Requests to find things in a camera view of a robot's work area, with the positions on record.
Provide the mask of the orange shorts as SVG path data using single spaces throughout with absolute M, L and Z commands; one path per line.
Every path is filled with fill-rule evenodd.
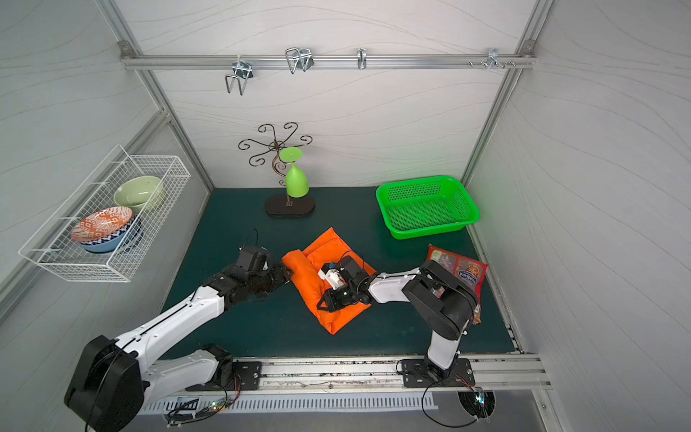
M 360 265 L 365 265 L 365 271 L 369 275 L 375 273 L 374 268 L 354 253 L 333 228 L 321 234 L 305 250 L 291 251 L 283 257 L 283 263 L 293 271 L 292 282 L 302 300 L 320 325 L 331 335 L 336 335 L 340 329 L 369 308 L 369 305 L 361 303 L 335 312 L 319 311 L 317 308 L 322 295 L 331 288 L 327 281 L 319 277 L 319 271 L 325 264 L 340 261 L 343 255 L 354 258 Z

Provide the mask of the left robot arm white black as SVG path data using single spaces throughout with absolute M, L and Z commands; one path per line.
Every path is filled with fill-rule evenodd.
M 239 384 L 231 354 L 214 345 L 173 360 L 163 354 L 237 304 L 290 282 L 293 272 L 262 247 L 241 248 L 236 263 L 200 284 L 175 306 L 116 338 L 84 347 L 64 396 L 93 431 L 120 431 L 154 401 L 190 387 Z

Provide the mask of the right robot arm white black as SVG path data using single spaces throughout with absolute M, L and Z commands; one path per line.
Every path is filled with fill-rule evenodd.
M 327 263 L 318 271 L 330 287 L 317 309 L 336 312 L 356 304 L 407 302 L 432 329 L 426 369 L 433 381 L 449 376 L 467 326 L 480 304 L 475 291 L 433 260 L 395 274 L 370 275 L 352 257 Z

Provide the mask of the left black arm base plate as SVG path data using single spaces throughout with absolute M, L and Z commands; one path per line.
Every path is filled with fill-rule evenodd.
M 221 362 L 205 388 L 226 391 L 256 391 L 263 364 L 258 361 L 225 360 Z

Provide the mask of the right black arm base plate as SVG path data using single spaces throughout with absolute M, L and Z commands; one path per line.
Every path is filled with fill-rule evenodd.
M 442 369 L 426 358 L 403 359 L 397 362 L 395 370 L 403 377 L 406 388 L 424 389 L 429 385 L 438 387 L 475 387 L 471 362 L 467 358 L 456 358 L 449 369 Z

